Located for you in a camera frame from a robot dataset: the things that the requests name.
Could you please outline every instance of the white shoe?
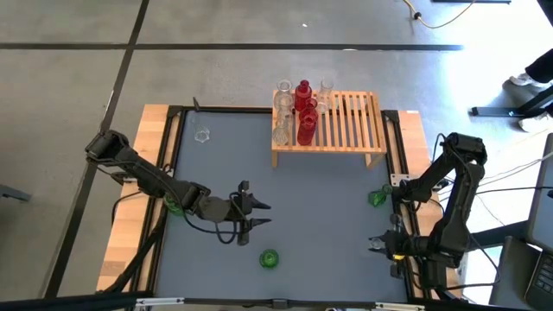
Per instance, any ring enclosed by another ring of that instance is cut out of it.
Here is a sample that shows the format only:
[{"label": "white shoe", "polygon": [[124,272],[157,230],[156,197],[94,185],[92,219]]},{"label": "white shoe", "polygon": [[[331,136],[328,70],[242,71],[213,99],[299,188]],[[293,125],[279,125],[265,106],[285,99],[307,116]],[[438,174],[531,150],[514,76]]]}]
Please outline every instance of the white shoe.
[{"label": "white shoe", "polygon": [[528,133],[538,133],[542,130],[553,129],[553,117],[544,112],[536,117],[528,117],[518,121],[518,125],[522,130]]},{"label": "white shoe", "polygon": [[550,83],[541,83],[541,82],[537,82],[535,81],[534,79],[532,79],[528,73],[521,73],[519,74],[518,76],[511,76],[509,78],[509,80],[515,85],[515,86],[527,86],[527,85],[531,85],[531,86],[535,86],[535,87],[540,87],[540,88],[545,88],[545,87],[550,87],[551,86],[551,82]]}]

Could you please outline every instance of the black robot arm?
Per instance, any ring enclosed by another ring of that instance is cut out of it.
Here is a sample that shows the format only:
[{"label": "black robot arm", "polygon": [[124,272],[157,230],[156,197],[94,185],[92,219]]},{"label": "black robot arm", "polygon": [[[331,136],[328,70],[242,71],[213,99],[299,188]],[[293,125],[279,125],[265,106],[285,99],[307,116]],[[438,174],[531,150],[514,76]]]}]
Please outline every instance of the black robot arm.
[{"label": "black robot arm", "polygon": [[426,289],[446,288],[446,267],[458,268],[468,249],[467,220],[487,159],[486,147],[477,137],[451,133],[445,137],[442,147],[442,155],[420,178],[401,181],[392,192],[396,200],[427,202],[435,184],[454,169],[456,178],[448,205],[432,232],[428,237],[409,236],[398,226],[381,237],[371,238],[371,250],[383,252],[389,259],[421,258],[420,279]]},{"label": "black robot arm", "polygon": [[[238,244],[249,242],[248,232],[256,225],[269,222],[270,219],[247,219],[253,208],[270,209],[253,194],[248,194],[248,181],[242,181],[238,191],[229,195],[228,200],[209,196],[209,188],[190,181],[178,181],[161,169],[143,159],[129,146],[129,140],[115,130],[97,134],[86,147],[86,159],[97,165],[118,167],[126,177],[136,178],[142,192],[155,198],[164,198],[184,213],[197,215],[199,218],[214,223],[231,221],[239,224]],[[122,182],[122,175],[115,175]]]}]

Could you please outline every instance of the blue mat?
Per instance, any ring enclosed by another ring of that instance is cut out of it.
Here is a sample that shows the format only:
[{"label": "blue mat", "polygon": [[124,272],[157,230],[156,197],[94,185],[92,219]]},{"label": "blue mat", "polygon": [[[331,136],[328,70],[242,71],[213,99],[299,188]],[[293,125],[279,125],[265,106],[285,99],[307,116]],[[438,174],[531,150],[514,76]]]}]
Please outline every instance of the blue mat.
[{"label": "blue mat", "polygon": [[[194,114],[211,131],[205,143],[194,140]],[[385,161],[368,170],[362,155],[280,153],[272,168],[270,120],[268,114],[188,113],[175,177],[221,198],[248,180],[250,192],[272,206],[251,217],[272,222],[237,246],[170,215],[156,296],[405,302],[404,281],[390,277],[390,261],[366,250],[369,237],[391,228],[391,203],[367,203],[368,192],[388,181]],[[213,223],[191,220],[214,230]],[[265,249],[280,255],[274,270],[259,264]]]}]

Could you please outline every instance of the concrete floor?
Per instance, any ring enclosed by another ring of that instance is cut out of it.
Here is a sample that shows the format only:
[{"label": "concrete floor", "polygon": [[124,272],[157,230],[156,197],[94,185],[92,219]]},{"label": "concrete floor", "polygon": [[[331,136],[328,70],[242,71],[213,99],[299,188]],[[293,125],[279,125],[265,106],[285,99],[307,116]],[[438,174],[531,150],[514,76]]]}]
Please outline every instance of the concrete floor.
[{"label": "concrete floor", "polygon": [[[433,24],[466,6],[414,4]],[[139,6],[140,0],[2,1],[0,42],[125,43]],[[551,33],[531,0],[476,4],[437,30],[410,21],[401,0],[152,1],[139,42],[464,44],[467,49],[136,51],[111,127],[132,140],[144,104],[190,105],[195,96],[201,105],[268,106],[281,78],[317,81],[333,75],[336,89],[377,92],[382,109],[419,110],[429,146],[437,133],[459,131],[483,137],[490,150],[500,149],[525,137],[516,120],[472,118],[467,110],[516,106],[536,93],[504,81],[553,47]],[[26,204],[0,200],[0,300],[40,294],[85,166],[84,147],[98,130],[123,53],[0,49],[0,183],[34,195]],[[97,175],[61,295],[94,291],[118,194],[115,181]]]}]

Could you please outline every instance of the wooden shelf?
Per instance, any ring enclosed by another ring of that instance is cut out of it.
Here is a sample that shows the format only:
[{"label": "wooden shelf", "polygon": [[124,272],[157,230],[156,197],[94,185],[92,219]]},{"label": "wooden shelf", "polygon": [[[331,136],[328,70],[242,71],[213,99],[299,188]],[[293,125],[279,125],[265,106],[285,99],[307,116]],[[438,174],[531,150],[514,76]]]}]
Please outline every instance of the wooden shelf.
[{"label": "wooden shelf", "polygon": [[[354,153],[364,154],[371,168],[386,153],[384,127],[378,98],[372,92],[333,91],[334,99],[326,113],[319,114],[317,129],[310,146],[297,143],[299,113],[289,128],[286,145],[271,144],[272,166],[278,164],[278,152]],[[272,129],[277,124],[277,109],[273,107]]]}]

